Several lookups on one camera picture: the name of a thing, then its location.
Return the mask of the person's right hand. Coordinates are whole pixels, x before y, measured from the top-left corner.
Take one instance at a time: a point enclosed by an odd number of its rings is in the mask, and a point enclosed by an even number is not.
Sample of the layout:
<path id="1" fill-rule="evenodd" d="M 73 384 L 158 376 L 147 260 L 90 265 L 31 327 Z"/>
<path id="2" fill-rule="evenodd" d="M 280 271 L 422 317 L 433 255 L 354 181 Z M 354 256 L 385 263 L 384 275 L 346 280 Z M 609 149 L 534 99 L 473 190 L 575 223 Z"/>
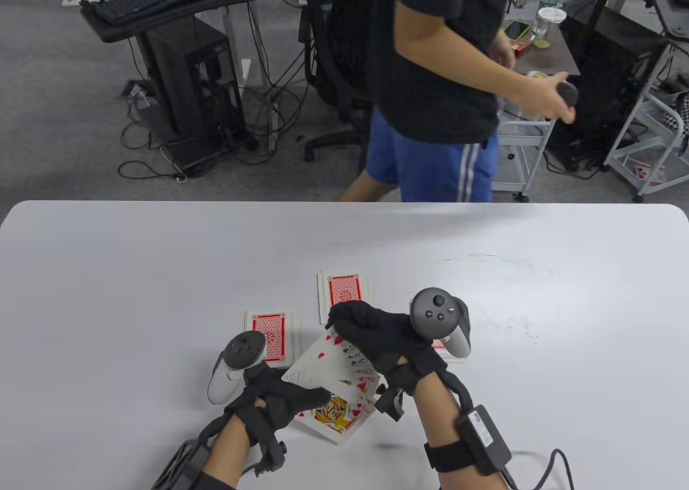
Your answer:
<path id="1" fill-rule="evenodd" d="M 396 394 L 413 396 L 421 379 L 447 370 L 432 341 L 413 329 L 406 314 L 354 300 L 334 305 L 326 327 L 359 349 Z"/>

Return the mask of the person's left hand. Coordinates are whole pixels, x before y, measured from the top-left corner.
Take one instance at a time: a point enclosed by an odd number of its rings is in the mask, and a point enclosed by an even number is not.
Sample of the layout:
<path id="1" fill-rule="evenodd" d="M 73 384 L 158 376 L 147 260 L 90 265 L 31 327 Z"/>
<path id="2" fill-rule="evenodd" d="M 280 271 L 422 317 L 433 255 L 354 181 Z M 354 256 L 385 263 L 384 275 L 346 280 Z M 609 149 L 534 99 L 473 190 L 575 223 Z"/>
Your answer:
<path id="1" fill-rule="evenodd" d="M 261 460 L 251 466 L 255 476 L 277 471 L 285 463 L 286 446 L 276 431 L 286 428 L 299 414 L 325 406 L 331 392 L 322 387 L 308 389 L 283 380 L 285 368 L 271 368 L 265 362 L 244 372 L 244 390 L 224 409 L 224 418 L 244 424 L 249 445 L 258 445 Z"/>

